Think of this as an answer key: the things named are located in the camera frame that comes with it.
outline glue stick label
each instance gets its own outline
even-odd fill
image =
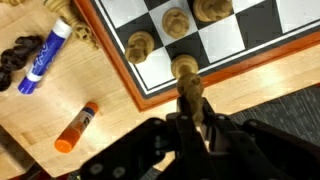
[[[92,120],[93,116],[94,116],[93,110],[88,107],[85,107],[76,116],[76,118],[70,124],[70,126],[71,128],[77,130],[79,134],[82,134],[83,131],[87,128],[90,121]]]

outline chessboard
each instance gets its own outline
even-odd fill
[[[194,0],[75,3],[141,111],[178,96],[171,62],[181,54],[197,60],[198,74],[209,86],[320,42],[319,0],[232,0],[230,15],[215,22],[198,20]],[[162,27],[172,8],[182,9],[190,23],[178,39]],[[152,35],[154,50],[144,62],[132,64],[125,50],[138,31]]]

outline gray carpet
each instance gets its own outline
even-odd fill
[[[308,87],[232,114],[242,124],[257,119],[320,146],[320,88]]]

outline orange cap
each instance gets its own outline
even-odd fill
[[[88,102],[88,103],[85,105],[85,107],[91,108],[91,109],[94,111],[94,113],[97,113],[97,111],[99,110],[98,105],[97,105],[96,103],[93,103],[93,102]]]
[[[91,108],[94,111],[94,113],[96,113],[99,109],[97,104],[92,103],[92,102],[88,102],[85,105],[85,107]],[[60,151],[62,153],[68,153],[76,145],[76,143],[80,139],[80,136],[81,136],[81,133],[79,130],[68,127],[58,137],[58,139],[54,143],[54,146],[58,151]]]

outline black square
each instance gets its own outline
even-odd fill
[[[275,0],[266,0],[236,14],[246,48],[254,48],[282,35]]]
[[[144,0],[144,3],[146,4],[148,10],[150,11],[168,1],[169,0]]]
[[[173,61],[177,56],[187,54],[194,57],[199,65],[199,69],[205,68],[209,63],[207,53],[203,47],[199,33],[195,32],[183,39],[173,42],[166,46],[166,50]]]
[[[197,28],[199,30],[202,29],[202,28],[205,28],[205,27],[207,27],[207,26],[209,26],[209,25],[211,25],[211,24],[213,24],[215,22],[218,22],[218,21],[215,21],[215,22],[202,22],[202,21],[199,21],[198,18],[194,15],[193,3],[194,3],[194,0],[188,0],[188,4],[189,4],[190,10],[192,12],[192,16],[193,16],[194,22],[196,23]],[[231,10],[231,13],[230,13],[229,16],[231,16],[232,14],[234,14],[233,9]]]
[[[146,31],[151,34],[155,42],[155,50],[163,47],[158,31],[153,24],[149,13],[146,13],[116,29],[118,37],[120,38],[120,41],[124,47],[127,46],[130,36],[138,31]]]

